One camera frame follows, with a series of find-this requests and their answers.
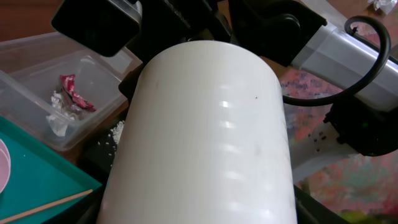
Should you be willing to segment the red snack wrapper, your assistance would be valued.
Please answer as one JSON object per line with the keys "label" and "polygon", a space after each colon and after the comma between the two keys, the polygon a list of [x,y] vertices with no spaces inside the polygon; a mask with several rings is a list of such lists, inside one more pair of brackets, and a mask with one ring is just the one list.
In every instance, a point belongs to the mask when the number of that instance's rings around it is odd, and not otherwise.
{"label": "red snack wrapper", "polygon": [[[96,108],[75,90],[75,74],[60,75],[60,91],[54,91],[51,96],[52,107],[72,121],[83,120],[88,114],[94,113]],[[46,120],[58,137],[65,137],[68,123],[54,114],[46,116]]]}

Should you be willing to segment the white cup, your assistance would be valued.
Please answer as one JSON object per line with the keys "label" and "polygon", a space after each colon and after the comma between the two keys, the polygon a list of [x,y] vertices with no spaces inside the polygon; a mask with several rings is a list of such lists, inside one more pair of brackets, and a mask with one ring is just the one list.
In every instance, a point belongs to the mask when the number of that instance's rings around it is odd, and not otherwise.
{"label": "white cup", "polygon": [[233,44],[170,47],[143,69],[98,223],[296,223],[280,83]]}

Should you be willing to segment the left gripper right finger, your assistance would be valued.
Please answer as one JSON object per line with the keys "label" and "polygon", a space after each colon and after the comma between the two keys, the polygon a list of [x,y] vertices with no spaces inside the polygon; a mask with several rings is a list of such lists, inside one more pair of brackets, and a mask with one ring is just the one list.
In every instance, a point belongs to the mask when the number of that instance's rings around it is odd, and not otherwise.
{"label": "left gripper right finger", "polygon": [[294,193],[298,224],[349,224],[296,185]]}

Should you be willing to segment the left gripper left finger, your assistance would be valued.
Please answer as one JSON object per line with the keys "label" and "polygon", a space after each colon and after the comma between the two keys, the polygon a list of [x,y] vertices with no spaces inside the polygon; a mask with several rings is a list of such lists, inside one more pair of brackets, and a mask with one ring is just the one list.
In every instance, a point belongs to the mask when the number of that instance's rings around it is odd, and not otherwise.
{"label": "left gripper left finger", "polygon": [[80,199],[65,211],[43,222],[43,224],[94,224],[100,211],[105,186]]}

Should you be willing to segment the pile of rice grains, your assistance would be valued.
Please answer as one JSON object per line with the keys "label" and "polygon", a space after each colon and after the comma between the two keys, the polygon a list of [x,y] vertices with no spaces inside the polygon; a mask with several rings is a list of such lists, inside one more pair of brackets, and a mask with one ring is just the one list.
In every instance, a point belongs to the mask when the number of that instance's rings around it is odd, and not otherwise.
{"label": "pile of rice grains", "polygon": [[124,128],[125,120],[118,120],[100,135],[97,145],[107,156],[115,156]]}

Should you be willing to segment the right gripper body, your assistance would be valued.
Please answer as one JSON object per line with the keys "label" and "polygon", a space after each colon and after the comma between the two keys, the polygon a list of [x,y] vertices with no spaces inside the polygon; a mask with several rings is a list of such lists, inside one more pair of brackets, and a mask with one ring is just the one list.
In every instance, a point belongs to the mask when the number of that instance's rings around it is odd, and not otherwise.
{"label": "right gripper body", "polygon": [[230,0],[228,17],[217,1],[143,1],[142,6],[141,32],[127,48],[144,64],[161,51],[208,31],[217,41],[232,42],[288,67],[327,24],[298,1]]}

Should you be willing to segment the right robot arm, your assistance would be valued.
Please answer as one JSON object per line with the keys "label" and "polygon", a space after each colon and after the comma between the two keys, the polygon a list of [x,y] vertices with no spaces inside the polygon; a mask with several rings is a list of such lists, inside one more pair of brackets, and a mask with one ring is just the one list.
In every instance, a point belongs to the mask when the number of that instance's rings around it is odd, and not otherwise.
{"label": "right robot arm", "polygon": [[290,185],[291,156],[284,104],[323,106],[354,98],[382,71],[391,43],[386,28],[366,16],[381,41],[371,68],[340,93],[318,99],[284,96],[262,59],[283,65],[320,45],[328,24],[296,1],[231,1],[238,45],[228,31],[220,41],[174,45],[157,54],[136,81],[120,90],[132,101],[111,180],[193,187],[237,181],[248,185]]}

